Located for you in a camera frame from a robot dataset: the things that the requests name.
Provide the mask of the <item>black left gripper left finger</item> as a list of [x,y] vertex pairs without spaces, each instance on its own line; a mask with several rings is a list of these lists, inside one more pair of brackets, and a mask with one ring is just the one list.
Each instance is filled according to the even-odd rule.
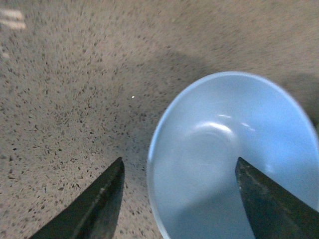
[[117,158],[67,208],[32,239],[111,239],[121,208],[125,166]]

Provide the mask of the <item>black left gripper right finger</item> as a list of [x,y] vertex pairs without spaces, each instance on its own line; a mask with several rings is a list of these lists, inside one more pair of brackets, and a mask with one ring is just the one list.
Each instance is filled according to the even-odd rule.
[[319,213],[239,157],[235,168],[242,203],[257,239],[317,239]]

